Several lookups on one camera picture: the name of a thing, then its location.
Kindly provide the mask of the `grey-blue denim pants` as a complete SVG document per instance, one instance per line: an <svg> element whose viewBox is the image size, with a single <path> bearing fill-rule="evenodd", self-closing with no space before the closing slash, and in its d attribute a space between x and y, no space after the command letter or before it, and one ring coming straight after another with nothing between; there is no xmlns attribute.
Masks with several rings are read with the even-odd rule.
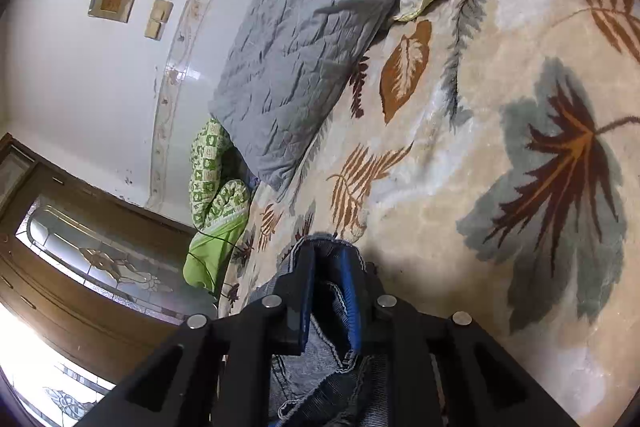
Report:
<svg viewBox="0 0 640 427"><path fill-rule="evenodd" d="M356 343L357 305L352 276L364 270L358 249L330 234L316 233L288 252L249 303L276 291L304 254L314 255L307 342L301 355L271 359L270 426L386 426L387 363L365 355Z"/></svg>

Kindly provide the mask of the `green patterned cloth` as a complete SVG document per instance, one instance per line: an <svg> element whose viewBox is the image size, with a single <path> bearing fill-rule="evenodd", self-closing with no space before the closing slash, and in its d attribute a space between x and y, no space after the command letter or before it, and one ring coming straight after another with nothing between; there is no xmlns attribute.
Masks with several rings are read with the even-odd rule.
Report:
<svg viewBox="0 0 640 427"><path fill-rule="evenodd" d="M250 211L250 190L240 179L222 179L224 154L232 143L214 118L206 121L191 145L189 200L196 231L186 254L183 278L189 285L219 293L229 258Z"/></svg>

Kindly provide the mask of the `brown wooden door with glass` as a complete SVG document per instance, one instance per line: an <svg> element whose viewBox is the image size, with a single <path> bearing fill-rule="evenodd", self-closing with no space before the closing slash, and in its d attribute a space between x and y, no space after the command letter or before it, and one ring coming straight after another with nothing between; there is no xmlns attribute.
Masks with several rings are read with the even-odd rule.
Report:
<svg viewBox="0 0 640 427"><path fill-rule="evenodd" d="M1 137L1 373L36 426L76 424L215 299L182 276L189 227Z"/></svg>

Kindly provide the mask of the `beige leaf-pattern fleece blanket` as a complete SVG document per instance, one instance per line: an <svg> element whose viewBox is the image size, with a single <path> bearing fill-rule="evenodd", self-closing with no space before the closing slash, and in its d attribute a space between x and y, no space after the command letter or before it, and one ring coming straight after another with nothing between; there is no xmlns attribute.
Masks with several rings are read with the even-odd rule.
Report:
<svg viewBox="0 0 640 427"><path fill-rule="evenodd" d="M614 425L639 389L639 0L440 0L393 25L288 191L259 187L222 312L314 232Z"/></svg>

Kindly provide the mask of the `grey quilted blanket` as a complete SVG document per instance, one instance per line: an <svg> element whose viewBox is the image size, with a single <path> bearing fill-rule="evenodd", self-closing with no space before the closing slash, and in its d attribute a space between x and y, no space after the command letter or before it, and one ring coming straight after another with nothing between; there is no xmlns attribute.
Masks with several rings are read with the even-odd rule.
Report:
<svg viewBox="0 0 640 427"><path fill-rule="evenodd" d="M252 0L209 113L250 171L285 191L395 0Z"/></svg>

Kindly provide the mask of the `beige wall switch plates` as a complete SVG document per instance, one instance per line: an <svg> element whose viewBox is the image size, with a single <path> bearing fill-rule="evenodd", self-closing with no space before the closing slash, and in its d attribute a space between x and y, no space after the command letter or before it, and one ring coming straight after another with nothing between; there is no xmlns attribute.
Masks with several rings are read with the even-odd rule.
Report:
<svg viewBox="0 0 640 427"><path fill-rule="evenodd" d="M160 40L164 26L169 20L174 4L167 0L154 0L148 23L145 27L145 38Z"/></svg>

